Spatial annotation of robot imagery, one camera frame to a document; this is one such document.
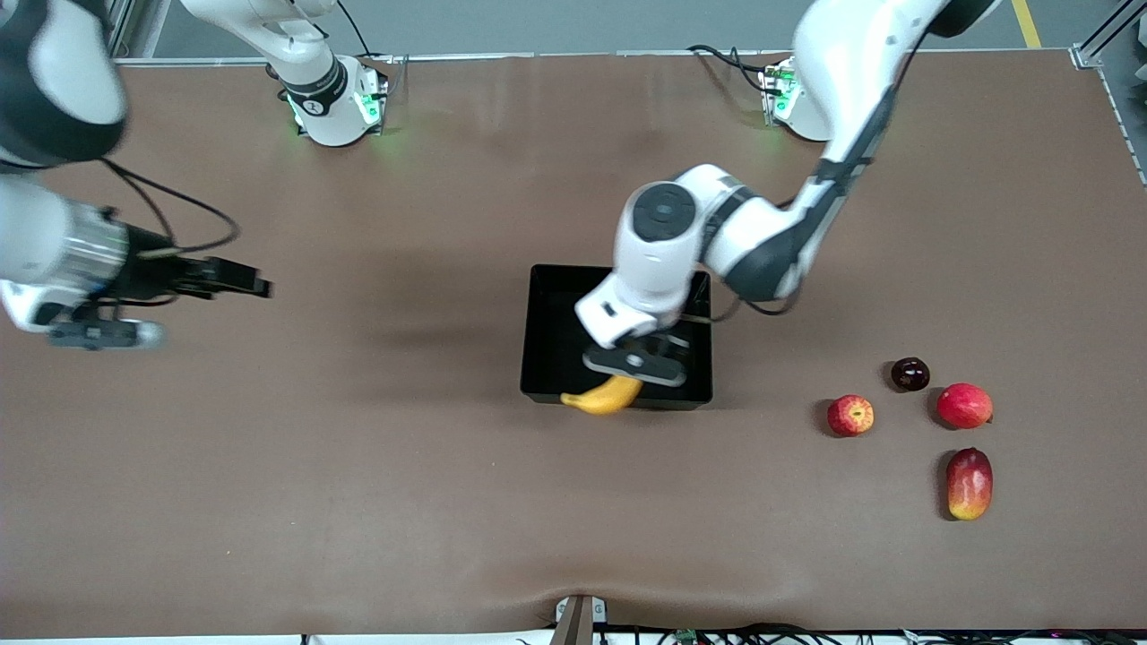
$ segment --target banana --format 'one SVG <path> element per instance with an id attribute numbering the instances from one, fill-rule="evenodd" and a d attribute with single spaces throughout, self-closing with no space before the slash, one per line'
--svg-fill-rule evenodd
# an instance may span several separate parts
<path id="1" fill-rule="evenodd" d="M 563 394 L 562 403 L 590 414 L 612 414 L 633 404 L 641 386 L 637 379 L 615 375 L 585 394 Z"/>

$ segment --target apple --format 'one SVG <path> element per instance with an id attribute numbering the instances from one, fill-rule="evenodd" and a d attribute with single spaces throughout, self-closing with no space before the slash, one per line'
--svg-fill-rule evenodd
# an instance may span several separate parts
<path id="1" fill-rule="evenodd" d="M 842 437 L 855 437 L 868 432 L 875 421 L 872 404 L 860 395 L 842 396 L 828 406 L 828 427 Z"/>
<path id="2" fill-rule="evenodd" d="M 992 503 L 992 465 L 988 456 L 966 448 L 947 463 L 947 510 L 957 520 L 978 519 Z"/>
<path id="3" fill-rule="evenodd" d="M 992 420 L 992 397 L 972 383 L 955 383 L 941 393 L 936 413 L 957 428 L 978 428 Z"/>

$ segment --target yellow tape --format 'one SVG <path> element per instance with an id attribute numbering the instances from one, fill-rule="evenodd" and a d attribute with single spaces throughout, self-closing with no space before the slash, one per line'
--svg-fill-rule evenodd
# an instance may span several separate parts
<path id="1" fill-rule="evenodd" d="M 1039 41 L 1039 32 L 1036 31 L 1036 22 L 1031 20 L 1031 9 L 1028 8 L 1028 0 L 1012 0 L 1012 8 L 1015 9 L 1015 18 L 1020 21 L 1020 31 L 1023 32 L 1023 41 L 1030 49 L 1039 49 L 1043 44 Z"/>

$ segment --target brown table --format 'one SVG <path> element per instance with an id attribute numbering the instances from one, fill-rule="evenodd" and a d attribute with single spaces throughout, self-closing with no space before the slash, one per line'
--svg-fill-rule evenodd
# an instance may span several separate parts
<path id="1" fill-rule="evenodd" d="M 606 419 L 517 391 L 529 269 L 608 263 L 630 192 L 695 163 L 795 191 L 818 146 L 732 70 L 413 64 L 348 149 L 260 69 L 125 73 L 117 158 L 236 215 L 225 255 L 279 289 L 156 311 L 154 353 L 0 326 L 5 636 L 528 629 L 570 592 L 673 627 L 1145 624 L 1147 199 L 1066 52 L 920 55 L 796 311 L 715 331 L 711 405 Z M 49 182 L 147 222 L 94 164 Z M 890 391 L 907 355 L 996 423 Z M 829 438 L 852 391 L 876 428 Z M 969 445 L 996 500 L 950 522 Z"/>

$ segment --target black bin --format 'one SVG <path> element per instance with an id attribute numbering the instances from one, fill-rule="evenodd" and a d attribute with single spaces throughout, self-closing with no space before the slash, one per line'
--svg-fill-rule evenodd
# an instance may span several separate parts
<path id="1" fill-rule="evenodd" d="M 593 339 L 582 327 L 574 305 L 609 275 L 602 266 L 538 264 L 530 270 L 525 342 L 522 350 L 522 394 L 538 403 L 561 403 L 562 393 L 580 394 L 609 375 L 582 363 Z M 685 313 L 710 317 L 709 274 L 696 272 Z M 679 321 L 672 333 L 689 343 L 685 383 L 677 388 L 646 383 L 632 407 L 695 410 L 712 401 L 712 326 Z"/>

